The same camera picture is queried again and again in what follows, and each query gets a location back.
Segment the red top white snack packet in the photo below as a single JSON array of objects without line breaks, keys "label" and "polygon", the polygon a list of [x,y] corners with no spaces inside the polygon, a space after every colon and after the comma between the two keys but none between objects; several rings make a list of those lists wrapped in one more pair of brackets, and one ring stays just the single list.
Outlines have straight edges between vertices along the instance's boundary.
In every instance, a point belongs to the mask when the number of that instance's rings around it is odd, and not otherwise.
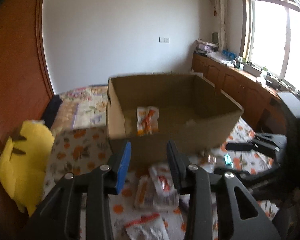
[{"label": "red top white snack packet", "polygon": [[159,213],[142,216],[125,225],[130,239],[169,239],[164,220]]}]

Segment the wooden headboard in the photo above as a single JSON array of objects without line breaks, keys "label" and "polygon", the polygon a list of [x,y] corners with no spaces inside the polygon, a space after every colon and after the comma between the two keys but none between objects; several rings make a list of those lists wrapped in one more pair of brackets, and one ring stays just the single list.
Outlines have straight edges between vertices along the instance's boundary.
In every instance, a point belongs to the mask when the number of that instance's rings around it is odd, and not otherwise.
[{"label": "wooden headboard", "polygon": [[54,96],[42,31],[43,0],[0,3],[0,152],[22,121],[38,120]]}]

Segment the teal small snack packet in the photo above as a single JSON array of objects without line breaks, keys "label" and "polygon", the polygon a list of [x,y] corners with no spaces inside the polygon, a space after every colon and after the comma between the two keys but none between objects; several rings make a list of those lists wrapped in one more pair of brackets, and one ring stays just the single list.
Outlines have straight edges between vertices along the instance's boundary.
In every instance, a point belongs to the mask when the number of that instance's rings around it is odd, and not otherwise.
[{"label": "teal small snack packet", "polygon": [[227,168],[234,168],[234,163],[229,154],[225,154],[223,159]]}]

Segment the brown cardboard box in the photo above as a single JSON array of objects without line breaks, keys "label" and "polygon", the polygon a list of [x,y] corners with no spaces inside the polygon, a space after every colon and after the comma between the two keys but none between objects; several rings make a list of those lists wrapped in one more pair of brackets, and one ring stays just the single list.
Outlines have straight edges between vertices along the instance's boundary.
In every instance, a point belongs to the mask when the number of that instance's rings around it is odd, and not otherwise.
[{"label": "brown cardboard box", "polygon": [[[158,131],[137,132],[137,109],[155,107]],[[125,141],[132,147],[130,165],[166,160],[173,140],[182,153],[199,153],[226,141],[243,107],[209,80],[194,74],[112,77],[108,81],[107,139],[113,153]]]}]

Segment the silver crumpled snack packet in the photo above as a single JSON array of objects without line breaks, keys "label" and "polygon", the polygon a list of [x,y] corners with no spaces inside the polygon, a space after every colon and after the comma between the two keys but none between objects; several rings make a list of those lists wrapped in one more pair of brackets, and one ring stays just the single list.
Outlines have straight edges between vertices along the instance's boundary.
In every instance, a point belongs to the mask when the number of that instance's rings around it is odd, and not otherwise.
[{"label": "silver crumpled snack packet", "polygon": [[179,195],[174,187],[170,168],[167,164],[155,164],[149,168],[155,193],[153,206],[157,210],[169,211],[179,206]]}]

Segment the wooden cabinet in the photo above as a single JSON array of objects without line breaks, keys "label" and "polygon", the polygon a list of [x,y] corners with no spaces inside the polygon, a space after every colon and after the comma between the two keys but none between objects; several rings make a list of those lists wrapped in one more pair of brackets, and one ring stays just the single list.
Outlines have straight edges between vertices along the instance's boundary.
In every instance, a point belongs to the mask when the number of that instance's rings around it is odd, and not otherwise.
[{"label": "wooden cabinet", "polygon": [[192,69],[237,101],[244,109],[242,118],[255,132],[286,134],[286,119],[275,90],[261,85],[256,77],[243,70],[196,53]]}]

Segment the white wall switch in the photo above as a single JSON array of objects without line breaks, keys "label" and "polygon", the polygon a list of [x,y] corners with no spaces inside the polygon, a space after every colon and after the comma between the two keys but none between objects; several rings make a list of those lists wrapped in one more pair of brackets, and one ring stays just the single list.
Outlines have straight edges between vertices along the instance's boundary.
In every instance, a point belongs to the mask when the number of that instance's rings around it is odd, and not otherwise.
[{"label": "white wall switch", "polygon": [[170,39],[168,37],[159,37],[159,43],[169,43]]}]

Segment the window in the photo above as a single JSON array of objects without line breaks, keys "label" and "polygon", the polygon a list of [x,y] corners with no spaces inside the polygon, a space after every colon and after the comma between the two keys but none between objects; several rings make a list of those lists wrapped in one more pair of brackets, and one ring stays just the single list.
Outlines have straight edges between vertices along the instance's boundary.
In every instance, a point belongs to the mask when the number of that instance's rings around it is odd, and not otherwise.
[{"label": "window", "polygon": [[243,57],[273,84],[300,96],[300,3],[298,0],[243,0]]}]

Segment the yellow plush toy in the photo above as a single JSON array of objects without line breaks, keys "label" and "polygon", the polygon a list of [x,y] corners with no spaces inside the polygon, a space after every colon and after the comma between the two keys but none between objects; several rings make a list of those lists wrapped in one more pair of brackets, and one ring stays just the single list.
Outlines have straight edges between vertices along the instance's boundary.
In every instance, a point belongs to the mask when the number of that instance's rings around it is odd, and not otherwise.
[{"label": "yellow plush toy", "polygon": [[26,120],[8,136],[0,156],[0,182],[20,212],[31,216],[42,201],[55,137],[39,121]]}]

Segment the chicken feet snack packet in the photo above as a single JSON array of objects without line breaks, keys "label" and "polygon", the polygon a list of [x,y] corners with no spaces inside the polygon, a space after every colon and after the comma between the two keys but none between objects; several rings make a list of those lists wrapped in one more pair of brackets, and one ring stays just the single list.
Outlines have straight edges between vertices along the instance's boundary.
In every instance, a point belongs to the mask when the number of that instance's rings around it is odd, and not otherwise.
[{"label": "chicken feet snack packet", "polygon": [[138,107],[136,110],[136,116],[138,136],[154,134],[159,131],[159,109],[157,107]]}]

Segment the floral quilt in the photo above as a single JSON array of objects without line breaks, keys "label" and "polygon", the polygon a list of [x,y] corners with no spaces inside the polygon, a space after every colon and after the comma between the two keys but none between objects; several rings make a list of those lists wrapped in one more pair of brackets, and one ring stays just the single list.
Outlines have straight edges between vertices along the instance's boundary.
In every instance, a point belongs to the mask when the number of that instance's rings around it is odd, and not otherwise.
[{"label": "floral quilt", "polygon": [[54,136],[64,130],[106,125],[107,85],[75,88],[59,94],[61,105],[50,128]]}]

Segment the orange stripe white snack packet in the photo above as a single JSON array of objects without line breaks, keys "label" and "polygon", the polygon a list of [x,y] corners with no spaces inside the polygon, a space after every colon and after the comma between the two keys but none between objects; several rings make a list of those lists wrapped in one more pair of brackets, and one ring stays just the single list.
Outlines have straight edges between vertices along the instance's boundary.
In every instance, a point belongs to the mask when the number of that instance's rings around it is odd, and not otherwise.
[{"label": "orange stripe white snack packet", "polygon": [[153,209],[155,194],[156,190],[151,178],[148,176],[141,176],[135,195],[134,207],[145,210]]}]

